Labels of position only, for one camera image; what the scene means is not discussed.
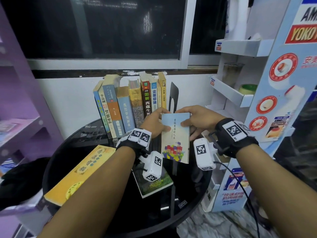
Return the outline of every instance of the red banner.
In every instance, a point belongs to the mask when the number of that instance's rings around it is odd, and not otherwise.
[[[317,24],[293,25],[288,33],[286,44],[317,42]]]

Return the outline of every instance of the yellow book cover with green circles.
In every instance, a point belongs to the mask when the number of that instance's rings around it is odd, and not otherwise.
[[[78,165],[75,166],[44,198],[62,206],[66,200],[89,178],[111,155],[115,148],[98,145]]]

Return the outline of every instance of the black wrist strap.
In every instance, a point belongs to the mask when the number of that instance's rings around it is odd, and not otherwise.
[[[130,141],[130,140],[124,140],[122,141],[116,150],[122,146],[130,147],[135,152],[135,159],[138,159],[140,156],[147,157],[151,152],[147,151],[146,148],[136,142]]]
[[[218,153],[220,155],[225,154],[226,156],[236,158],[236,154],[240,149],[242,149],[246,146],[249,146],[251,144],[259,145],[259,142],[255,139],[255,137],[249,136],[248,133],[246,131],[244,131],[244,129],[242,127],[240,127],[239,125],[237,125],[236,123],[235,124],[237,126],[239,126],[241,131],[243,131],[246,134],[246,137],[244,139],[239,140],[239,141],[234,141],[232,139],[232,137],[228,134],[228,132],[226,130],[224,130],[224,128],[223,128],[223,125],[225,125],[231,121],[234,121],[234,119],[225,118],[216,124],[215,134],[218,138],[218,141],[215,144],[215,148],[218,149]]]

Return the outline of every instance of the book with colorful house illustration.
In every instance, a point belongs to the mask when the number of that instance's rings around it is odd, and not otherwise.
[[[162,132],[164,158],[188,164],[189,127],[182,127],[180,123],[189,117],[190,113],[162,114],[162,124],[171,127],[169,132]]]

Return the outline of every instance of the black cable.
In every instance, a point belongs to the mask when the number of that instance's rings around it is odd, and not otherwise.
[[[248,204],[249,206],[251,207],[251,210],[252,210],[252,213],[253,213],[253,217],[254,217],[254,220],[256,222],[256,231],[257,231],[257,234],[258,234],[258,238],[260,238],[260,230],[259,230],[259,224],[257,222],[257,218],[256,218],[256,213],[254,211],[254,208],[253,208],[253,205],[251,204],[251,200],[247,194],[247,192],[245,192],[245,189],[243,188],[243,186],[241,185],[240,181],[238,180],[238,178],[235,176],[235,174],[231,171],[231,169],[229,169],[225,164],[221,163],[221,162],[218,162],[218,161],[214,161],[215,164],[221,164],[223,165],[224,167],[226,167],[227,170],[230,171],[230,173],[233,175],[233,177],[238,181],[240,187],[242,188],[243,192],[245,193],[245,195],[247,196],[247,201],[248,201]]]

